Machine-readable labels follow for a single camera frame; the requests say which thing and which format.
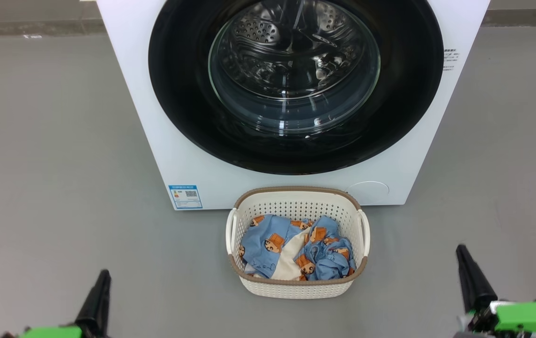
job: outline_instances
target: laundry basket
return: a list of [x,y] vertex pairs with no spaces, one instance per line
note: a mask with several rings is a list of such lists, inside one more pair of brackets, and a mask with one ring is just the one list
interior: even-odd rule
[[[290,281],[258,278],[245,274],[238,246],[251,220],[260,215],[274,214],[301,220],[317,220],[328,216],[339,224],[339,233],[349,238],[353,246],[356,271],[349,277],[335,280]],[[335,189],[302,186],[251,190],[236,201],[226,222],[226,250],[232,268],[242,284],[259,296],[291,299],[337,297],[366,267],[370,250],[370,227],[360,204],[349,194]]]

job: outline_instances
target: black door rim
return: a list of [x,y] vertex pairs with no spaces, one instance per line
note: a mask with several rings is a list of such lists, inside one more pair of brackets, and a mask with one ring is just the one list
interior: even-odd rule
[[211,87],[208,57],[221,27],[257,0],[169,0],[149,43],[149,74],[167,116],[190,141],[238,167],[278,175],[325,173],[386,150],[431,105],[443,72],[443,41],[427,0],[326,0],[377,37],[380,79],[344,124],[315,135],[266,134],[234,117]]

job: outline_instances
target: gray floor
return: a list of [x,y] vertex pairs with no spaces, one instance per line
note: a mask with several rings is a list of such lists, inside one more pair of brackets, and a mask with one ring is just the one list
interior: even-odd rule
[[448,338],[465,242],[502,297],[536,297],[536,28],[481,30],[405,206],[370,207],[340,298],[259,298],[225,211],[174,212],[106,37],[0,39],[0,332],[74,318],[98,271],[109,333]]

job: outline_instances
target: crumpled clothes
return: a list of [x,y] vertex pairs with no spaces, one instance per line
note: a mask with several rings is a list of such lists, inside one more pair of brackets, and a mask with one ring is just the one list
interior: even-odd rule
[[327,216],[315,224],[276,215],[255,217],[238,253],[246,263],[245,273],[261,278],[331,280],[356,269],[351,243]]
[[332,280],[356,271],[351,242],[339,234],[339,225],[322,216],[310,228],[305,246],[295,257],[307,280]]

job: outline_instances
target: white washing machine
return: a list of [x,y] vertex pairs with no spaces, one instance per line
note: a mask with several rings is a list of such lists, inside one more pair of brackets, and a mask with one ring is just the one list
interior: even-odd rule
[[177,210],[267,186],[402,205],[489,0],[98,0]]

